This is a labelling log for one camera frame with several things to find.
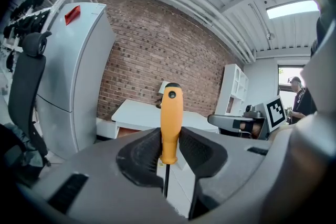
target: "yellow screwdriver handle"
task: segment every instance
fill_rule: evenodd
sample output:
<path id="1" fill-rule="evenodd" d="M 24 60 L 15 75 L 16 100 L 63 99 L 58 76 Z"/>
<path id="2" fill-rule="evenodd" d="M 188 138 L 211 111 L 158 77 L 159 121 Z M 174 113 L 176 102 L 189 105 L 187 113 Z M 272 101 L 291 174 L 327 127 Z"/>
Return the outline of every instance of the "yellow screwdriver handle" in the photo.
<path id="1" fill-rule="evenodd" d="M 164 164 L 177 161 L 177 140 L 182 127 L 183 93 L 177 83 L 168 83 L 164 89 L 161 104 L 162 155 Z"/>

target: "brick wall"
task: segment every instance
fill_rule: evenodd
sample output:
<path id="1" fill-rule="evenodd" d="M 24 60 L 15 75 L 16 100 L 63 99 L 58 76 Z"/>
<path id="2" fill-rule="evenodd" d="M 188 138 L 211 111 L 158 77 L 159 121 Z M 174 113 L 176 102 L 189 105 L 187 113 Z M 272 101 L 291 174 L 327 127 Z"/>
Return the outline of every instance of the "brick wall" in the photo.
<path id="1" fill-rule="evenodd" d="M 242 67 L 214 34 L 156 0 L 98 2 L 107 4 L 117 35 L 101 83 L 98 117 L 110 120 L 125 99 L 155 104 L 162 81 L 181 85 L 185 110 L 214 113 L 224 66 Z"/>

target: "black chair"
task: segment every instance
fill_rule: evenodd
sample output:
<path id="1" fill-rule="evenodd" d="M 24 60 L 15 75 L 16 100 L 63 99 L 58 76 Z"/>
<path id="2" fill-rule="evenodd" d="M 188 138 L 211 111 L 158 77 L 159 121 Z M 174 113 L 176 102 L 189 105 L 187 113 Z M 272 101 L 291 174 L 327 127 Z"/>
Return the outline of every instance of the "black chair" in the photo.
<path id="1" fill-rule="evenodd" d="M 51 32 L 31 33 L 23 41 L 23 52 L 19 55 L 13 75 L 9 95 L 8 112 L 13 123 L 30 139 L 32 145 L 39 151 L 44 165 L 50 166 L 47 160 L 47 146 L 34 127 L 33 109 L 37 90 L 46 65 L 43 56 L 47 37 Z"/>

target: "white shelf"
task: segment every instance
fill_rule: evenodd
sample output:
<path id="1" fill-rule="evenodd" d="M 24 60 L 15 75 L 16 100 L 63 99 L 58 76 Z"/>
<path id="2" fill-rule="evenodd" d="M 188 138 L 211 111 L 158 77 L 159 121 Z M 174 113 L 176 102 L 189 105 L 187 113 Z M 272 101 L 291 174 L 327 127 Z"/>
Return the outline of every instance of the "white shelf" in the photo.
<path id="1" fill-rule="evenodd" d="M 14 49 L 14 45 L 8 44 L 8 43 L 4 43 L 4 47 L 13 50 Z M 16 47 L 15 51 L 17 52 L 22 52 L 22 47 Z"/>
<path id="2" fill-rule="evenodd" d="M 241 116 L 243 114 L 247 87 L 248 78 L 239 66 L 235 64 L 226 65 L 215 113 L 218 115 Z M 227 113 L 230 99 L 233 99 L 233 104 L 231 111 Z"/>
<path id="3" fill-rule="evenodd" d="M 44 33 L 48 29 L 50 23 L 52 22 L 53 17 L 58 13 L 59 9 L 63 6 L 63 4 L 66 1 L 67 0 L 56 0 L 54 3 L 51 3 L 52 4 L 51 7 L 43 8 L 43 9 L 37 10 L 33 13 L 31 13 L 30 10 L 29 10 L 24 16 L 22 16 L 18 20 L 15 20 L 15 21 L 11 22 L 10 24 L 13 24 L 16 21 L 22 20 L 26 17 L 30 17 L 30 16 L 33 16 L 33 15 L 38 15 L 42 12 L 45 12 L 45 11 L 49 10 L 50 13 L 48 14 L 48 17 L 47 17 L 47 19 L 46 19 L 46 21 L 43 25 L 43 28 L 41 30 L 41 33 Z"/>

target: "cap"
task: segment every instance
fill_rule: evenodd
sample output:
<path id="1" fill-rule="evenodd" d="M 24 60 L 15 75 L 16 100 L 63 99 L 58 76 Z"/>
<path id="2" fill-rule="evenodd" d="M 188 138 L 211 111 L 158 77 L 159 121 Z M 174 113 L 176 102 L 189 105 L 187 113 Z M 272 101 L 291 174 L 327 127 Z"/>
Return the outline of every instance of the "cap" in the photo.
<path id="1" fill-rule="evenodd" d="M 301 83 L 301 80 L 300 80 L 299 77 L 292 77 L 291 79 L 290 79 L 290 78 L 288 79 L 288 82 L 289 82 L 290 84 L 292 84 L 294 81 L 298 81 L 298 82 Z"/>

